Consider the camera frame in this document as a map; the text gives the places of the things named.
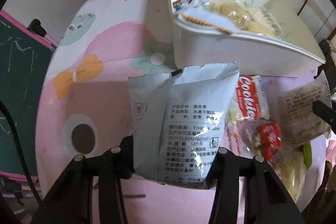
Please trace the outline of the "clear bag of biscuits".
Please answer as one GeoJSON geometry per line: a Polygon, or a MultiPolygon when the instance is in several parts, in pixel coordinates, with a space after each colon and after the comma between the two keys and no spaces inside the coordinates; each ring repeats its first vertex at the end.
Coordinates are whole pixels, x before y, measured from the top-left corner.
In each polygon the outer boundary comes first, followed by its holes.
{"type": "Polygon", "coordinates": [[[321,135],[331,136],[330,126],[313,112],[315,101],[331,106],[329,83],[324,72],[311,83],[281,94],[281,133],[287,145],[298,147],[321,135]]]}

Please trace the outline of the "yellow rice crisp bag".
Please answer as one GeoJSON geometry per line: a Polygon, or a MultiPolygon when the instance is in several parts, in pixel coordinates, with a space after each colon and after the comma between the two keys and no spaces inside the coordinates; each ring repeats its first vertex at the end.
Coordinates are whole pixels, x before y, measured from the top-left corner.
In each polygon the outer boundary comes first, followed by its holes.
{"type": "Polygon", "coordinates": [[[306,166],[300,152],[286,153],[272,162],[273,170],[284,184],[295,203],[302,195],[306,166]]]}
{"type": "Polygon", "coordinates": [[[235,0],[211,1],[209,9],[211,12],[228,18],[242,30],[246,30],[255,21],[252,14],[235,0]]]}

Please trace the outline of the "red jujube walnut candy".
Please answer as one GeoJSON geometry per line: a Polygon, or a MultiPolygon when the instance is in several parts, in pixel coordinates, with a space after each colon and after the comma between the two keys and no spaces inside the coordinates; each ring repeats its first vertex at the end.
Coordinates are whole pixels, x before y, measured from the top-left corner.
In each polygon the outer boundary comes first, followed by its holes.
{"type": "Polygon", "coordinates": [[[246,123],[244,143],[254,155],[272,160],[282,149],[282,136],[278,124],[274,121],[256,119],[246,123]]]}

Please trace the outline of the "silver jujube snack bag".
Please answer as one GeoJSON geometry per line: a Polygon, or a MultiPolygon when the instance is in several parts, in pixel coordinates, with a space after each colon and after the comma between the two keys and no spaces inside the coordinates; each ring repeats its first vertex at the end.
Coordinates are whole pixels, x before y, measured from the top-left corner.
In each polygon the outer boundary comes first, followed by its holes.
{"type": "Polygon", "coordinates": [[[206,188],[239,75],[235,63],[222,63],[128,79],[135,173],[206,188]]]}

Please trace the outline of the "brown chocolate wafer packet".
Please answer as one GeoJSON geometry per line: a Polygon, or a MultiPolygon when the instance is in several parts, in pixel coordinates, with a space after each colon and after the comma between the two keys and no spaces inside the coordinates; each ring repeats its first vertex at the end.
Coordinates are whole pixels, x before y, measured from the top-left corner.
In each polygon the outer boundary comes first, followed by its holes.
{"type": "Polygon", "coordinates": [[[173,12],[184,12],[209,3],[210,0],[177,0],[173,3],[173,12]]]}

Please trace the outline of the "red white cookies pack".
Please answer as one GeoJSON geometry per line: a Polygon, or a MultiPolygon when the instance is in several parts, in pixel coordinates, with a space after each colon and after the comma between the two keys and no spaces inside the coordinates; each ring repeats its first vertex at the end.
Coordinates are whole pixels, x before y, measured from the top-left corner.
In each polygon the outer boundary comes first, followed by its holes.
{"type": "Polygon", "coordinates": [[[226,143],[236,155],[252,158],[260,153],[256,127],[270,120],[261,77],[240,76],[226,116],[226,143]]]}

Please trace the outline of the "pink cartoon tablecloth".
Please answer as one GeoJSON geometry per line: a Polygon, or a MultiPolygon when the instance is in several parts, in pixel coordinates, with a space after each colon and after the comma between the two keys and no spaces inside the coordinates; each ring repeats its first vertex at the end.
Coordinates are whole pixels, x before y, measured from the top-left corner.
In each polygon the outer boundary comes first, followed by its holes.
{"type": "MultiPolygon", "coordinates": [[[[70,24],[64,36],[75,42],[61,42],[56,50],[39,101],[35,149],[44,197],[77,154],[99,156],[129,135],[128,77],[175,70],[167,0],[88,0],[70,24]],[[75,38],[74,24],[81,22],[84,36],[75,38]],[[84,68],[103,70],[75,82],[84,68]],[[79,152],[73,145],[79,142],[93,145],[92,151],[79,152]]],[[[299,210],[322,183],[325,146],[323,135],[312,141],[313,165],[299,210]]],[[[209,221],[214,190],[163,186],[138,176],[121,183],[129,223],[209,221]]]]}

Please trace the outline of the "white plastic storage bin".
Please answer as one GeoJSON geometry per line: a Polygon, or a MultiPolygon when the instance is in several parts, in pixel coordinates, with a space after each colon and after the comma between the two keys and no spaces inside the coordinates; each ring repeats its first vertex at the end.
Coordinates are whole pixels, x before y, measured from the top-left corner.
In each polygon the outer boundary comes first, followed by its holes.
{"type": "Polygon", "coordinates": [[[284,1],[168,1],[177,67],[236,62],[244,75],[299,77],[326,62],[284,1]]]}

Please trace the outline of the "black clamp knob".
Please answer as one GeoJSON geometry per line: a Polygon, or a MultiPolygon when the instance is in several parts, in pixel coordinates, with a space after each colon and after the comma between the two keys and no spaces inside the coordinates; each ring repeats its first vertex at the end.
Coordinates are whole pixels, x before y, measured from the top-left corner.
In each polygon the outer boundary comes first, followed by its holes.
{"type": "Polygon", "coordinates": [[[29,24],[29,26],[27,27],[27,29],[30,32],[32,32],[32,33],[34,33],[34,34],[36,34],[36,35],[38,35],[42,38],[44,38],[47,34],[47,31],[42,27],[41,21],[39,19],[33,19],[31,21],[31,23],[29,24]]]}

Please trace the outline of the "green chalkboard pink frame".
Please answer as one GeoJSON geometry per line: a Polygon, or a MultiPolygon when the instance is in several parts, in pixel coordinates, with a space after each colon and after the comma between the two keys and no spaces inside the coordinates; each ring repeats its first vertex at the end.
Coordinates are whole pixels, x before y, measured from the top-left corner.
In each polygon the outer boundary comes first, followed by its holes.
{"type": "Polygon", "coordinates": [[[35,125],[53,50],[1,11],[1,101],[17,129],[30,175],[37,178],[35,125]]]}

